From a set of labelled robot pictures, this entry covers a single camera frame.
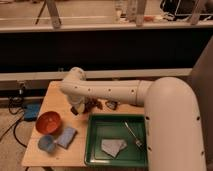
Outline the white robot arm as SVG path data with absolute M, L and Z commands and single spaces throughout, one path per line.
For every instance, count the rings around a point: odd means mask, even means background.
M 74 67 L 60 90 L 73 106 L 100 98 L 143 107 L 149 171 L 207 171 L 198 100 L 185 81 L 88 81 Z

